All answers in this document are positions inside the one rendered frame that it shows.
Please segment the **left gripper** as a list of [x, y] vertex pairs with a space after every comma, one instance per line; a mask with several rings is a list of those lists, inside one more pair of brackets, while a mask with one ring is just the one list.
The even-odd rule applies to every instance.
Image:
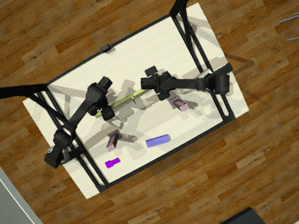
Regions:
[[[150, 78], [154, 77], [154, 75], [158, 75], [158, 70], [156, 69], [155, 66], [152, 66], [150, 68], [148, 68], [147, 70], [145, 70], [146, 76]], [[156, 74], [155, 74], [156, 73]], [[157, 95], [160, 101], [163, 101], [164, 99], [170, 97], [170, 93], [161, 93]]]

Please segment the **purple flat block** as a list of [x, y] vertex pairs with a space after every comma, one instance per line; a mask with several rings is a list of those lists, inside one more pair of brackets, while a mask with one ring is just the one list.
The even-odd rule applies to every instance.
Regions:
[[120, 162], [120, 161], [119, 161], [118, 158], [116, 158], [116, 159], [114, 159], [112, 161], [109, 160], [109, 161], [105, 162], [105, 165], [106, 165], [107, 168], [110, 168], [113, 165], [117, 164], [118, 162]]

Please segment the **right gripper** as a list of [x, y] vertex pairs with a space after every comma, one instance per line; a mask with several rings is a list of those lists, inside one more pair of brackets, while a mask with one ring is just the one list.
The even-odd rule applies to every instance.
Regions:
[[[105, 96], [105, 98], [106, 98], [106, 96]], [[107, 100], [105, 101], [105, 98], [103, 98], [102, 102], [97, 103], [96, 106], [98, 106], [102, 109], [101, 110], [102, 117], [105, 121], [108, 121], [111, 118], [115, 117], [115, 113], [112, 110], [111, 105], [110, 106], [108, 105], [109, 104], [108, 101]]]

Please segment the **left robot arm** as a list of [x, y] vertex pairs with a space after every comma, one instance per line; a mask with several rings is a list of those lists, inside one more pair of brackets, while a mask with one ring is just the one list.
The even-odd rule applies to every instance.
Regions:
[[[208, 73], [203, 78], [177, 79], [166, 71], [162, 75], [154, 75], [154, 78], [141, 78], [141, 90], [155, 89], [155, 92], [158, 93], [168, 93], [170, 90], [177, 88], [205, 90], [210, 94], [224, 95], [230, 92], [230, 75], [226, 75], [226, 73]], [[214, 90], [215, 93], [206, 88]]]

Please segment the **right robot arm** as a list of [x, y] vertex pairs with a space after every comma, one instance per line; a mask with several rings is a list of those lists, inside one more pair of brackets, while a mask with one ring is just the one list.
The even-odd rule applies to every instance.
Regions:
[[[57, 166], [60, 165], [61, 161], [64, 160], [62, 150], [66, 149], [67, 146], [69, 147], [74, 141], [74, 138], [76, 137], [77, 125], [80, 123], [87, 112], [89, 113], [89, 115], [91, 114], [92, 116], [95, 116], [97, 114], [97, 110], [101, 110], [101, 108], [96, 106], [96, 104], [102, 102], [105, 93], [108, 93], [108, 89], [112, 84], [113, 82], [108, 77], [103, 76], [100, 82], [92, 83], [87, 88], [85, 100], [82, 102], [80, 107], [76, 110], [74, 115], [64, 125], [61, 125], [54, 133], [53, 142], [55, 146], [51, 151], [52, 154], [51, 152], [48, 153], [48, 156], [45, 155], [44, 159], [47, 164], [51, 165], [54, 168], [57, 168]], [[63, 128], [68, 130], [71, 135], [61, 130]]]

